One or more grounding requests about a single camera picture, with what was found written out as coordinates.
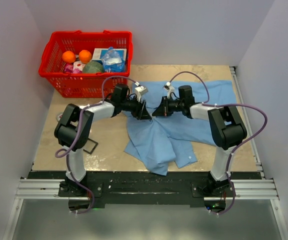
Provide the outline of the light blue shirt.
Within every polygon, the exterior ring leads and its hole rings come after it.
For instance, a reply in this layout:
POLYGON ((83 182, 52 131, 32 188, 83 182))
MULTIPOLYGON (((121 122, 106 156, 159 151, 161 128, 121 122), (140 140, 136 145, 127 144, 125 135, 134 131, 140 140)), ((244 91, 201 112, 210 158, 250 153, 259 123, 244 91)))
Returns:
MULTIPOLYGON (((200 82, 175 81, 174 88, 183 85, 192 87, 197 102, 210 99, 210 104, 236 102, 233 84, 229 80, 200 82)), ((181 112, 169 117, 153 117, 151 120, 137 120, 129 112, 127 133, 129 142, 124 152, 140 160, 152 173, 165 176, 170 162, 178 168, 197 162, 192 142, 214 146, 210 124, 202 119, 189 119, 181 112)))

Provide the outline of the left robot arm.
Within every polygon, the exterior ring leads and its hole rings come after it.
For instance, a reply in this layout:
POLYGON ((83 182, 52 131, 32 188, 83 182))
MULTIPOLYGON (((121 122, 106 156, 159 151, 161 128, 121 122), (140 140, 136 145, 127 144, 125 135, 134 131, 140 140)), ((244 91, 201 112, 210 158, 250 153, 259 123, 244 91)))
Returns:
POLYGON ((66 161, 66 177, 60 186, 64 191, 94 199, 94 193, 87 187, 83 157, 91 126, 96 121, 115 117, 122 111, 131 113, 137 120, 150 120, 152 117, 147 111, 146 101, 142 99, 147 92, 148 89, 138 82, 133 93, 130 93, 126 84, 119 83, 112 93, 98 103, 86 106, 71 103, 66 106, 54 130, 54 136, 62 146, 55 152, 55 157, 65 157, 66 161))

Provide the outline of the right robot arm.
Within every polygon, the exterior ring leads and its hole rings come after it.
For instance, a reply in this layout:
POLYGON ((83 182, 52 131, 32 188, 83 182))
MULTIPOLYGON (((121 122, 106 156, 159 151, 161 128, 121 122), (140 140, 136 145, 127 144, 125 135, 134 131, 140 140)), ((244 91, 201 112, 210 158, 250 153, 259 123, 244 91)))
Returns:
POLYGON ((152 113, 153 116, 169 117, 174 112, 181 112, 189 119, 209 122, 216 153, 212 168, 199 191, 203 195, 219 196, 230 185, 233 149, 247 137, 239 111, 230 104, 217 106, 195 102, 192 87, 189 85, 178 88, 178 98, 172 98, 175 89, 170 82, 163 88, 167 90, 167 95, 162 97, 160 105, 152 113))

